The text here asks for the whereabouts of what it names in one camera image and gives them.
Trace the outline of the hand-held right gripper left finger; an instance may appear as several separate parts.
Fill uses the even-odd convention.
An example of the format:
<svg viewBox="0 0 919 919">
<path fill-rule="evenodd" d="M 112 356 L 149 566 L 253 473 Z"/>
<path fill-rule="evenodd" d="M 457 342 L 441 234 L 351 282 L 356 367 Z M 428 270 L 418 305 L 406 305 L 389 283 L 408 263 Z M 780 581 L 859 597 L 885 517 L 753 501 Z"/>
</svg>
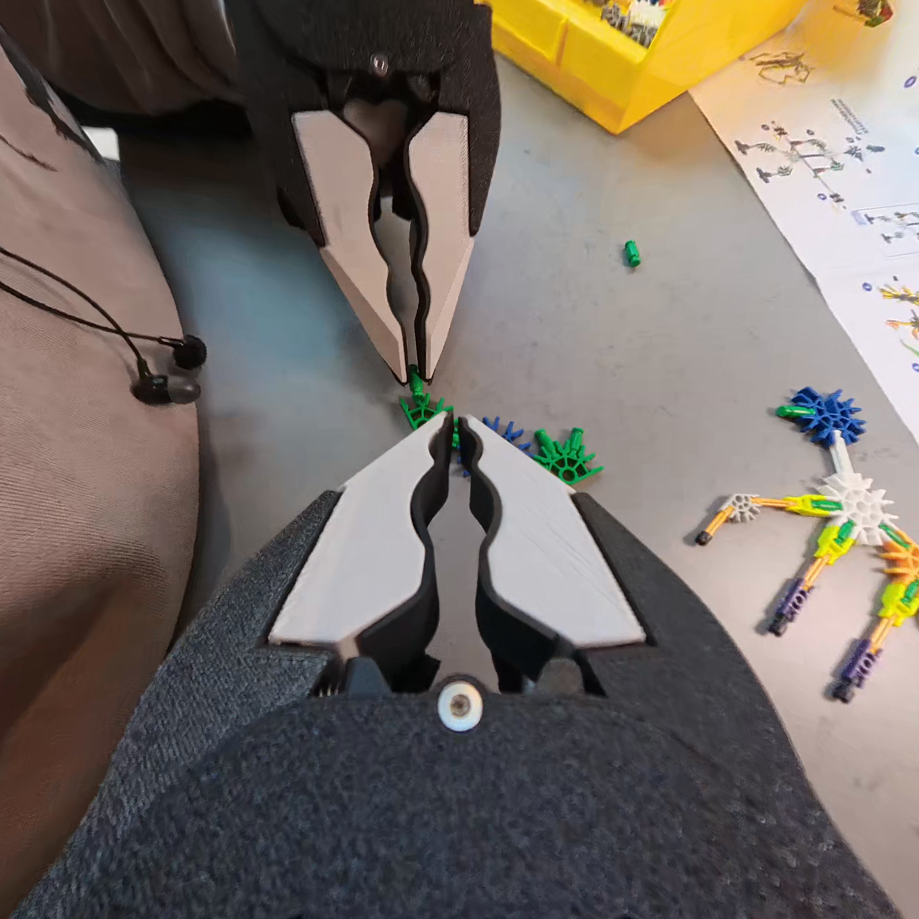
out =
<svg viewBox="0 0 919 919">
<path fill-rule="evenodd" d="M 448 497 L 454 416 L 424 423 L 336 491 L 269 628 L 269 645 L 368 658 L 389 685 L 432 685 L 439 625 L 433 518 Z"/>
</svg>

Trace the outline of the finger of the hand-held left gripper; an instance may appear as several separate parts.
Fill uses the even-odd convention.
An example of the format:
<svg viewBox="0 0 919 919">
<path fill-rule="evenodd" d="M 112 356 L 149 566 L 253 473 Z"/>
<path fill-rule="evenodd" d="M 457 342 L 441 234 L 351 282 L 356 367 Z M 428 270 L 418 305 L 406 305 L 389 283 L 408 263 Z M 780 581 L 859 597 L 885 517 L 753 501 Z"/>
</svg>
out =
<svg viewBox="0 0 919 919">
<path fill-rule="evenodd" d="M 408 178 L 418 236 L 416 349 L 430 381 L 444 351 L 474 245 L 470 229 L 468 119 L 435 113 L 409 141 Z"/>
<path fill-rule="evenodd" d="M 298 112 L 292 127 L 323 234 L 320 255 L 375 350 L 405 384 L 405 333 L 392 310 L 390 267 L 372 221 L 378 170 L 370 145 L 329 110 Z"/>
</svg>

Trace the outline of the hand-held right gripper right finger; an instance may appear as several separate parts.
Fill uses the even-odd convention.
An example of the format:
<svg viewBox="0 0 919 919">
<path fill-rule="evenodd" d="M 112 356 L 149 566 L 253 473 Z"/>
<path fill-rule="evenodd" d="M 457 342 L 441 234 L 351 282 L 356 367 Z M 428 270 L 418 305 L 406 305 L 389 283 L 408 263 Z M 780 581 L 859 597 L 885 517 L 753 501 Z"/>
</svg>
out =
<svg viewBox="0 0 919 919">
<path fill-rule="evenodd" d="M 483 532 L 476 622 L 500 682 L 535 684 L 551 661 L 569 660 L 596 684 L 590 652 L 640 647 L 647 635 L 578 494 L 470 415 L 459 442 Z"/>
</svg>

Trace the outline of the green fan connector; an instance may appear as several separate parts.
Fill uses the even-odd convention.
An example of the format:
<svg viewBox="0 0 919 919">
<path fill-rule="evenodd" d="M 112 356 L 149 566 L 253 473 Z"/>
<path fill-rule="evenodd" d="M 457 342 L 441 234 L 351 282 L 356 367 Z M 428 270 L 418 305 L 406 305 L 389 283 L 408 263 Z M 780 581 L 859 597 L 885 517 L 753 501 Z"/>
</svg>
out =
<svg viewBox="0 0 919 919">
<path fill-rule="evenodd" d="M 558 444 L 555 453 L 545 453 L 536 443 L 534 461 L 568 487 L 594 477 L 602 473 L 605 467 L 594 464 L 595 454 L 586 451 L 583 437 L 584 430 L 581 427 L 573 427 L 567 439 L 555 439 Z"/>
<path fill-rule="evenodd" d="M 416 393 L 410 397 L 400 397 L 399 404 L 411 430 L 419 430 L 438 415 L 451 414 L 454 409 L 447 405 L 444 398 L 434 399 L 429 392 Z"/>
</svg>

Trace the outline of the blue snowflake connector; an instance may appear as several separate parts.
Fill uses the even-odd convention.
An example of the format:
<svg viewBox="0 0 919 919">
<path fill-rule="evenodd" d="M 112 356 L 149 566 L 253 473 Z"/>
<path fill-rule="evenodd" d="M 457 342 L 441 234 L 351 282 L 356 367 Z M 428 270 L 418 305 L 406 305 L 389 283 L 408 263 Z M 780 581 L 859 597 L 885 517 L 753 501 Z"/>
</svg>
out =
<svg viewBox="0 0 919 919">
<path fill-rule="evenodd" d="M 499 436 L 512 446 L 516 447 L 521 451 L 525 456 L 533 459 L 534 456 L 531 454 L 531 448 L 533 446 L 532 442 L 524 443 L 522 437 L 524 436 L 525 431 L 522 428 L 516 428 L 513 421 L 509 421 L 505 426 L 501 425 L 500 417 L 495 415 L 493 418 L 488 416 L 483 416 L 481 419 L 482 423 L 487 426 L 491 431 L 499 434 Z M 456 454 L 456 464 L 460 468 L 461 476 L 466 479 L 470 476 L 468 469 L 465 466 L 463 459 L 462 446 L 460 442 L 460 426 L 459 419 L 454 421 L 454 430 L 453 430 L 453 449 Z"/>
<path fill-rule="evenodd" d="M 815 417 L 791 419 L 798 430 L 818 446 L 829 449 L 838 434 L 846 445 L 856 444 L 864 434 L 866 420 L 862 409 L 852 398 L 844 398 L 841 390 L 821 393 L 812 387 L 798 390 L 788 404 L 810 406 Z"/>
</svg>

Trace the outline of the yellow plastic bin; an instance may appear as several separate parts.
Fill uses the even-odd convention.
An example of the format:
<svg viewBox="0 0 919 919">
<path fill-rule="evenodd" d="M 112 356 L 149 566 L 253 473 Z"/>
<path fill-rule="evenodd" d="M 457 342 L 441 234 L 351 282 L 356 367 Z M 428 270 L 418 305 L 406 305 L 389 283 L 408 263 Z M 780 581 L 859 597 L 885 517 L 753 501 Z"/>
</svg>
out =
<svg viewBox="0 0 919 919">
<path fill-rule="evenodd" d="M 575 1 L 492 1 L 493 48 L 612 134 L 737 61 L 803 1 L 676 1 L 649 47 Z"/>
</svg>

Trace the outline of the pile of toy pieces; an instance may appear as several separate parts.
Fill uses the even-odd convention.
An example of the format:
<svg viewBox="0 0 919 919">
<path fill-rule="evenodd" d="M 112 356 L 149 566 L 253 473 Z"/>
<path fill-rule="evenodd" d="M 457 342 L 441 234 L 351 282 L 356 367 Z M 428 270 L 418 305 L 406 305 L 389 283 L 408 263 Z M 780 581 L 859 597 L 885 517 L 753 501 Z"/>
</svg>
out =
<svg viewBox="0 0 919 919">
<path fill-rule="evenodd" d="M 649 49 L 675 1 L 582 1 L 590 15 L 643 49 Z"/>
</svg>

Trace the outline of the multicoloured construction toy model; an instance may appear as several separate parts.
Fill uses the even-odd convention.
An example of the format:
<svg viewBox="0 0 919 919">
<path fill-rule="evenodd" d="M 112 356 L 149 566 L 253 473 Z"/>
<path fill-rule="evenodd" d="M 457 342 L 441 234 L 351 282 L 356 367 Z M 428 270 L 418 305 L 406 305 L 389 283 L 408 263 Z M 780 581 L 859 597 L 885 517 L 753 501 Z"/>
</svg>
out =
<svg viewBox="0 0 919 919">
<path fill-rule="evenodd" d="M 833 473 L 823 479 L 817 492 L 782 498 L 752 493 L 734 493 L 694 538 L 706 546 L 729 523 L 753 522 L 764 508 L 821 520 L 816 547 L 809 564 L 788 584 L 777 602 L 767 631 L 784 635 L 803 610 L 820 575 L 842 560 L 856 546 L 874 549 L 886 562 L 887 583 L 879 600 L 877 623 L 854 645 L 835 677 L 829 695 L 849 704 L 875 670 L 891 633 L 918 609 L 917 542 L 897 527 L 890 512 L 893 502 L 873 481 L 855 471 L 840 430 L 832 431 L 829 447 Z"/>
</svg>

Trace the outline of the grey desk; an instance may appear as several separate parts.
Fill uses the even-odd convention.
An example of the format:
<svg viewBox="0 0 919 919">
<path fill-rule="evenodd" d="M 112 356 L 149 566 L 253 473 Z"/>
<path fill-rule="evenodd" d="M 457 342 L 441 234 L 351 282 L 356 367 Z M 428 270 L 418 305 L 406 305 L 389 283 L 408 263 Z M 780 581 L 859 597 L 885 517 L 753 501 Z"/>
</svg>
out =
<svg viewBox="0 0 919 919">
<path fill-rule="evenodd" d="M 468 275 L 431 386 L 464 414 L 563 439 L 584 428 L 594 499 L 718 617 L 784 720 L 812 786 L 904 917 L 917 917 L 917 625 L 850 704 L 824 696 L 874 620 L 869 549 L 819 582 L 786 636 L 762 633 L 816 524 L 771 512 L 697 530 L 735 491 L 782 497 L 832 469 L 775 407 L 841 389 L 867 418 L 856 468 L 917 538 L 917 447 L 693 101 L 614 137 L 500 61 L 503 126 Z M 202 374 L 200 539 L 182 629 L 324 490 L 399 441 L 402 388 L 255 144 L 149 132 L 121 175 Z M 633 239 L 641 265 L 629 269 Z"/>
</svg>

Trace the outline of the black earbud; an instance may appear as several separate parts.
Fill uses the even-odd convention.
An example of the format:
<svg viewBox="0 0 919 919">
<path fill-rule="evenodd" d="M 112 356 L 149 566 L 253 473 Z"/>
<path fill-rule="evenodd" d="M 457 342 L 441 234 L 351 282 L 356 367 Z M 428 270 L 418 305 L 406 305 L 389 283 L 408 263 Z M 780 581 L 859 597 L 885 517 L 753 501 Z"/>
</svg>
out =
<svg viewBox="0 0 919 919">
<path fill-rule="evenodd" d="M 146 366 L 143 369 L 149 370 L 151 374 L 141 375 L 136 359 L 135 363 L 136 379 L 132 383 L 132 395 L 137 401 L 150 406 L 191 404 L 201 396 L 201 385 L 196 376 L 199 370 L 179 370 L 173 364 L 178 373 L 158 373 L 145 358 Z"/>
<path fill-rule="evenodd" d="M 26 293 L 23 293 L 22 291 L 19 291 L 18 289 L 13 288 L 4 281 L 1 282 L 1 289 L 3 293 L 6 293 L 21 303 L 29 305 L 30 307 L 44 314 L 57 317 L 73 325 L 79 325 L 101 334 L 115 336 L 121 339 L 121 341 L 125 343 L 125 345 L 132 351 L 132 354 L 138 363 L 139 373 L 141 375 L 151 374 L 151 372 L 149 370 L 143 369 L 143 367 L 146 366 L 145 358 L 136 345 L 137 341 L 152 343 L 157 346 L 170 348 L 173 355 L 173 364 L 178 367 L 179 370 L 192 371 L 199 370 L 204 367 L 208 358 L 208 349 L 204 341 L 199 337 L 187 335 L 176 338 L 169 336 L 149 336 L 140 333 L 130 333 L 125 330 L 123 326 L 118 321 L 116 321 L 116 319 L 107 310 L 105 310 L 99 303 L 97 303 L 93 298 L 89 297 L 84 291 L 79 289 L 72 282 L 67 281 L 51 270 L 45 269 L 32 260 L 12 252 L 6 247 L 1 247 L 1 255 L 2 258 L 15 262 L 34 273 L 40 274 L 46 279 L 50 279 L 55 284 L 63 287 L 67 291 L 75 293 L 79 299 L 84 301 L 85 304 L 87 304 L 92 310 L 98 313 L 105 320 L 105 323 L 95 323 L 75 314 L 67 313 L 60 308 L 53 307 L 52 305 L 49 305 L 32 296 L 29 296 Z"/>
</svg>

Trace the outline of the person's beige jacket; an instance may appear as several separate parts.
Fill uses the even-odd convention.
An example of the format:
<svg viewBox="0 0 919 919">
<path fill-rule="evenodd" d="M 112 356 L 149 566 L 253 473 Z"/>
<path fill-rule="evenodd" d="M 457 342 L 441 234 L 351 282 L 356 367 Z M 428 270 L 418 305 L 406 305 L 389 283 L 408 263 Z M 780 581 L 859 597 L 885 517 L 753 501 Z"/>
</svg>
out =
<svg viewBox="0 0 919 919">
<path fill-rule="evenodd" d="M 2 33 L 2 917 L 60 856 L 163 659 L 199 511 L 193 404 L 96 325 L 181 335 L 121 179 Z"/>
</svg>

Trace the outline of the white instruction sheet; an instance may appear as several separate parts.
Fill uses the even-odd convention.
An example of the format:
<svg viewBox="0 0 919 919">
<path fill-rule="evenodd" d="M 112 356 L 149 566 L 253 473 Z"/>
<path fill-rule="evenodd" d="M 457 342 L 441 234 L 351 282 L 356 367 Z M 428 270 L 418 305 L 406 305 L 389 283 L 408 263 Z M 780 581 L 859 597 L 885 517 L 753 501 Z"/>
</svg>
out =
<svg viewBox="0 0 919 919">
<path fill-rule="evenodd" d="M 806 2 L 690 92 L 890 392 L 917 388 L 917 17 Z"/>
</svg>

